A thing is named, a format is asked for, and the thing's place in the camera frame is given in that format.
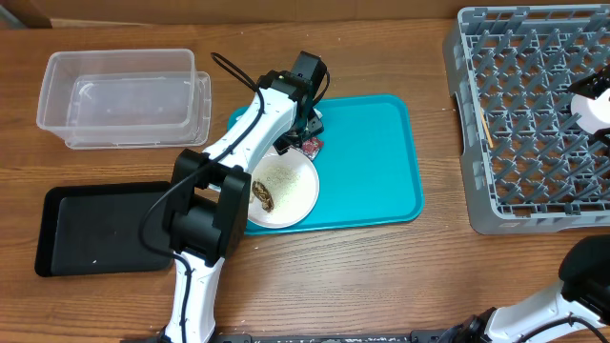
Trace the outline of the white shallow bowl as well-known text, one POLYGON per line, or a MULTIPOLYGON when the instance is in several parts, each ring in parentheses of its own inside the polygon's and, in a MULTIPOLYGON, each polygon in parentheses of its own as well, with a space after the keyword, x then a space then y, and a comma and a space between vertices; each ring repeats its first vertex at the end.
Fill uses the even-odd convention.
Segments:
POLYGON ((577 124, 587 133, 594 134, 610 126, 610 90, 607 89, 597 99, 576 94, 571 101, 571 113, 578 114, 577 124))

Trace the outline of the red snack wrapper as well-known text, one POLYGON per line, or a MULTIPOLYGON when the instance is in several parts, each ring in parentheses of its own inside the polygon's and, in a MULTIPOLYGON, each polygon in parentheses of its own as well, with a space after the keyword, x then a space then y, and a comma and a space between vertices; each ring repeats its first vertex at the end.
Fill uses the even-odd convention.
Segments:
POLYGON ((300 150, 310 160, 314 161, 323 147, 324 142, 322 140, 318 139, 317 137, 312 137, 311 139, 302 143, 300 150))

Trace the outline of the wooden chopstick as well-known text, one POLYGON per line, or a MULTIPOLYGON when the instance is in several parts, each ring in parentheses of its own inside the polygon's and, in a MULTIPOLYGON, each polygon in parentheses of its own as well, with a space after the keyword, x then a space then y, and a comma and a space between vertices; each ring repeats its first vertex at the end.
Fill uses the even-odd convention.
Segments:
POLYGON ((485 133, 485 137, 486 137, 488 146, 489 146, 490 149, 493 149, 494 148, 494 142, 493 142, 492 135, 491 135, 491 133, 489 131, 489 127, 488 127, 488 123, 487 123, 487 120, 486 120, 486 117, 485 117, 484 110, 480 111, 480 118, 481 118, 482 127, 483 127, 483 131, 485 133))

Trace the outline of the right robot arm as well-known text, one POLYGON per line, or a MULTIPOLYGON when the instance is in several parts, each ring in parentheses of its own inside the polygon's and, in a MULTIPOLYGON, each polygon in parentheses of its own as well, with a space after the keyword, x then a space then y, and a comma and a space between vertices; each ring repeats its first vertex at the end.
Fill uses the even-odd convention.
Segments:
POLYGON ((439 342, 549 342, 587 329, 599 341, 609 325, 609 236, 579 241, 565 255, 559 280, 516 305, 490 308, 445 331, 439 342))

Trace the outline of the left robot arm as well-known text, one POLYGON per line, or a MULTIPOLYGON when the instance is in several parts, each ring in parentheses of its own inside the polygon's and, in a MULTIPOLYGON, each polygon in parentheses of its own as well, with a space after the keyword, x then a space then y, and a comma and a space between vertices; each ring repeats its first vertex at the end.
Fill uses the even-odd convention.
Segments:
POLYGON ((159 203, 176 262, 173 313, 163 342, 207 342, 215 329, 214 301, 224 261, 248 222, 252 172, 268 149, 283 154, 319 135, 315 105, 330 84, 321 58, 301 52, 288 71, 253 80, 215 52, 213 61, 254 91, 250 107, 202 152, 177 157, 159 203))

